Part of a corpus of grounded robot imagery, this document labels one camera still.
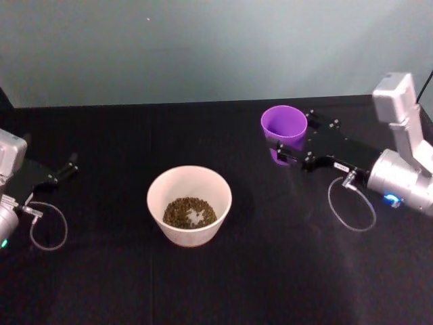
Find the gray wall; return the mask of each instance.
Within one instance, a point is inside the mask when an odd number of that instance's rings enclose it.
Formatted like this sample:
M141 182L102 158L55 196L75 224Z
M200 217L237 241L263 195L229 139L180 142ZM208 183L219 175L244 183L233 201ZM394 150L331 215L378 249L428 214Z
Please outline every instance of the gray wall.
M390 71L419 91L432 17L432 0L0 0L0 86L17 107L366 94Z

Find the black tablecloth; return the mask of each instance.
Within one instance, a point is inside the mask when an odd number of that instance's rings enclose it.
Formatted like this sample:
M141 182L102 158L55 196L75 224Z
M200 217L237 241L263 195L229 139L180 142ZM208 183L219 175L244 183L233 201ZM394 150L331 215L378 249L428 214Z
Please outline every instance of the black tablecloth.
M276 104L394 147L369 97L16 110L2 127L32 134L28 157L56 168L77 151L80 174L48 196L68 218L64 248L38 251L24 218L0 251L0 323L432 324L431 220L368 193L376 227L343 228L326 194L337 171L272 162L259 120ZM425 115L423 128L430 141ZM232 189L226 221L199 248L171 244L146 207L153 179L178 165L214 169ZM338 195L350 222L370 222L356 196ZM55 240L51 218L39 231Z

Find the bowl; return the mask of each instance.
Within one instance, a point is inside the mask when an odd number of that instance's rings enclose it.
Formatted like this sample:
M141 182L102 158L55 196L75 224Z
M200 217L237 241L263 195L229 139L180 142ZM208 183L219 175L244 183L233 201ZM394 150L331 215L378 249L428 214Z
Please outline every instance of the bowl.
M169 203L178 198L205 200L214 210L216 221L196 229L181 229L163 221ZM159 175L147 191L147 207L164 235L182 247L206 244L218 232L231 208L229 184L217 172L201 166L179 166Z

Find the blue led light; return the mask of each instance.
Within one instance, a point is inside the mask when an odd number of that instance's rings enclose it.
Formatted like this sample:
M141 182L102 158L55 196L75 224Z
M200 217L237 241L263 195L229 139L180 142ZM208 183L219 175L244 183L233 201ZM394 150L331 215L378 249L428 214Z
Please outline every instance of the blue led light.
M393 208L398 208L401 203L401 199L398 196L395 196L394 194L384 195L384 200L386 201L387 204L389 204Z
M388 201L392 201L392 202L395 202L395 203L398 203L398 202L401 201L401 200L400 200L399 198L397 198L394 194L387 194L387 195L384 196L384 198L385 198L386 200L388 200Z

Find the black cloth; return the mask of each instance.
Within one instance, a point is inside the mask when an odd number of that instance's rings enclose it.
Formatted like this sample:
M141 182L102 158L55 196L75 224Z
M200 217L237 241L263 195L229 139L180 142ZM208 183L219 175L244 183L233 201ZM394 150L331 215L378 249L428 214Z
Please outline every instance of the black cloth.
M35 198L66 215L64 248L34 248L23 218L0 251L0 324L432 324L431 220L368 192L377 225L342 227L326 192L337 170L271 160L260 116L276 104L316 109L347 136L394 148L369 96L15 110L2 127L31 133L27 157L55 169L77 151L80 173ZM423 128L431 141L424 113ZM214 169L233 193L199 248L171 244L146 207L151 182L178 165ZM371 221L354 194L335 197L348 222ZM41 241L61 238L55 215L40 223Z

